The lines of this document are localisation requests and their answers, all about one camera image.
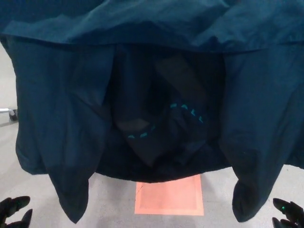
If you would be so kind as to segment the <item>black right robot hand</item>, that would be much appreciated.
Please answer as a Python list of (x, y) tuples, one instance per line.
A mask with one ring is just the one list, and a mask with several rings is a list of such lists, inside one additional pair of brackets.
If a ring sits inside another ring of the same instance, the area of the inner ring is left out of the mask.
[(286, 216), (286, 219), (278, 220), (272, 218), (275, 228), (303, 228), (304, 209), (294, 202), (287, 202), (282, 199), (273, 198), (274, 207)]

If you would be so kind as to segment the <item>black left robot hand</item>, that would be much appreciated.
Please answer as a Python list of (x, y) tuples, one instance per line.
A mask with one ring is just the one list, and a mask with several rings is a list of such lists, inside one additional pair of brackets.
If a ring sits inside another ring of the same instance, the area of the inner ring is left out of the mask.
[(6, 198), (0, 202), (0, 228), (29, 228), (33, 209), (29, 209), (20, 221), (6, 223), (6, 219), (30, 203), (29, 196)]

